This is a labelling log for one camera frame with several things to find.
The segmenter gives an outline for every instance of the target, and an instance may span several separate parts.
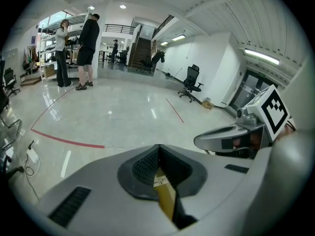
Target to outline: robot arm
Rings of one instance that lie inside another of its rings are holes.
[[[200,134],[194,138],[194,144],[218,154],[232,153],[237,157],[246,154],[254,158],[259,149],[268,147],[275,140],[289,117],[279,92],[272,85],[237,110],[235,124]]]

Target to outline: power adapter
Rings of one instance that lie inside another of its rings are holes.
[[[26,153],[28,154],[29,158],[32,160],[33,163],[37,163],[38,162],[38,155],[35,152],[35,150],[32,148],[32,144],[34,141],[32,141],[32,143],[29,145],[28,150],[26,151]]]

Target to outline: man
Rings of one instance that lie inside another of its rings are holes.
[[[82,29],[79,38],[79,53],[77,57],[77,65],[79,70],[80,84],[75,87],[76,90],[86,90],[87,86],[93,87],[92,76],[92,59],[95,52],[96,40],[99,34],[98,14],[93,14],[91,19],[88,19]],[[85,82],[84,65],[87,65],[89,71],[89,80]]]
[[[118,40],[115,39],[114,42],[115,42],[114,46],[110,46],[110,48],[113,48],[113,52],[112,52],[112,63],[115,62],[115,55],[116,55],[116,53],[118,52],[118,44],[117,44]]]

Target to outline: glass door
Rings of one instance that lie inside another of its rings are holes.
[[[270,80],[260,77],[257,73],[246,71],[246,74],[236,91],[231,103],[229,104],[234,110],[244,107],[249,103],[260,91],[274,84]]]

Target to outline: railing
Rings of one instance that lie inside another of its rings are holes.
[[[167,19],[165,19],[164,22],[153,32],[152,38],[154,38],[154,36],[157,35],[158,32],[159,32],[160,30],[162,30],[162,28],[163,28],[164,26],[166,26],[166,25],[168,24],[168,22],[171,21],[173,18],[174,18],[174,17],[173,17],[172,15],[169,15],[169,16],[167,17]]]
[[[155,54],[157,54],[157,41],[156,40],[152,42],[151,58],[153,58]]]
[[[123,26],[123,25],[105,25],[104,26],[104,31],[127,33],[130,35],[133,35],[134,29],[135,29],[135,27]]]

